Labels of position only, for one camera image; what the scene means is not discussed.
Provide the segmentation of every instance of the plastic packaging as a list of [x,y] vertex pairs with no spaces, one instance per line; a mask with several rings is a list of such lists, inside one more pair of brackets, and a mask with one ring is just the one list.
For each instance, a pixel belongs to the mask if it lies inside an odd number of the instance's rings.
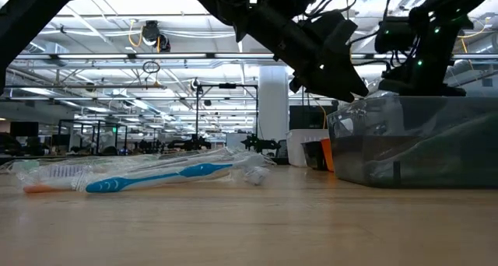
[[289,154],[289,163],[292,166],[303,167],[306,165],[306,156],[304,155],[303,146],[305,142],[319,142],[328,138],[328,130],[320,129],[300,129],[291,130],[287,133],[287,152]]
[[361,100],[328,116],[338,178],[373,187],[498,187],[498,99]]
[[271,164],[266,157],[253,152],[216,149],[175,156],[91,157],[67,159],[40,165],[12,164],[26,193],[48,191],[85,191],[109,193],[215,180],[240,174],[250,184],[260,185]]

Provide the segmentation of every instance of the ceiling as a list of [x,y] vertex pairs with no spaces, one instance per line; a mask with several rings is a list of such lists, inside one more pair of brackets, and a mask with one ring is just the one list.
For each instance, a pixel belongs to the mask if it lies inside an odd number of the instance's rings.
[[[410,9],[425,0],[391,0],[390,14],[394,16],[405,16],[408,10],[401,10],[401,6]],[[344,8],[350,0],[334,0],[327,9]],[[386,0],[358,0],[347,13],[358,26],[353,38],[372,33],[377,29],[384,13]],[[495,12],[498,11],[498,0],[487,0],[469,16],[475,24],[475,29],[465,31],[465,48],[473,51],[469,53],[495,53],[486,48],[487,44],[472,46],[479,40],[486,39],[496,32],[498,19]],[[222,24],[213,16],[210,16],[204,7],[196,0],[75,0],[66,5],[57,14],[40,34],[33,39],[31,45],[26,48],[25,54],[36,51],[37,47],[53,51],[54,44],[63,47],[66,53],[78,54],[129,54],[129,53],[155,53],[155,51],[143,42],[134,46],[132,42],[139,42],[140,27],[147,20],[157,20],[161,31],[167,35],[171,44],[171,53],[268,53],[251,37],[246,37],[240,44],[234,38],[233,28]],[[461,41],[455,44],[455,51],[463,53]],[[365,54],[375,53],[373,39],[367,39],[355,44],[353,53]],[[170,130],[184,132],[191,122],[189,116],[194,114],[194,100],[182,100],[192,96],[190,84],[192,79],[197,79],[201,84],[217,84],[233,82],[239,84],[258,84],[259,67],[271,64],[268,60],[244,61],[233,59],[232,61],[218,60],[184,60],[171,59],[158,61],[161,69],[157,74],[147,75],[142,73],[142,65],[145,61],[123,61],[123,60],[96,60],[86,61],[67,60],[65,66],[47,64],[42,61],[14,61],[8,76],[8,85],[67,85],[84,86],[93,83],[96,86],[113,86],[112,88],[98,88],[86,91],[85,89],[54,89],[50,95],[33,93],[26,90],[16,90],[15,96],[63,96],[68,98],[105,98],[116,94],[143,98],[147,105],[146,110],[136,105],[127,105],[123,100],[64,100],[63,103],[74,107],[75,111],[81,112],[81,107],[107,108],[106,112],[90,109],[84,110],[88,114],[132,114],[150,115],[150,118],[140,117],[141,122],[146,123],[168,123]],[[287,68],[289,79],[292,78],[292,69]],[[385,69],[383,65],[369,65],[357,67],[358,73],[367,82],[376,82],[381,72]],[[489,73],[493,70],[493,63],[480,65],[463,71],[452,77],[456,82],[482,76],[483,72]],[[150,88],[154,82],[158,82],[162,88]],[[472,89],[479,89],[479,82],[471,85]],[[212,105],[207,107],[203,103],[201,108],[205,110],[202,130],[215,128],[220,131],[236,131],[254,128],[254,112],[256,104],[249,90],[238,89],[212,89],[208,97],[233,97],[242,100],[213,100]],[[290,94],[290,104],[301,103],[301,93]],[[147,97],[165,98],[165,100],[147,100]],[[330,103],[329,100],[321,100],[321,104]],[[221,117],[215,115],[220,111],[229,115],[226,123],[220,123]],[[153,115],[159,117],[168,115],[175,117],[176,122],[161,118],[153,119]]]

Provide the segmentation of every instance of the wooden table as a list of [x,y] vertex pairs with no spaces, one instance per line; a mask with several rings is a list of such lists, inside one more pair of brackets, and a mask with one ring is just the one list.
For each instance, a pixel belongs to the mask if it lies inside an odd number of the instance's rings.
[[263,187],[20,193],[0,265],[497,265],[498,192],[380,190],[278,167]]

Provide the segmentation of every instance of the plastic container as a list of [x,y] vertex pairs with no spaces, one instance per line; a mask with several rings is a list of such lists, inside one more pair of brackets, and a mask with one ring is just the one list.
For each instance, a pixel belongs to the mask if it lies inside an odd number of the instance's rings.
[[304,156],[302,143],[319,142],[328,138],[328,130],[321,129],[298,129],[287,133],[287,152],[289,154],[289,163],[292,166],[305,168],[306,157]]
[[330,143],[330,138],[325,138],[320,141],[321,148],[324,152],[325,163],[327,165],[327,170],[330,172],[334,171],[334,161],[332,160],[332,147]]
[[314,170],[327,170],[321,142],[305,142],[302,146],[307,166]]
[[498,99],[389,96],[328,115],[335,175],[372,187],[498,187]]

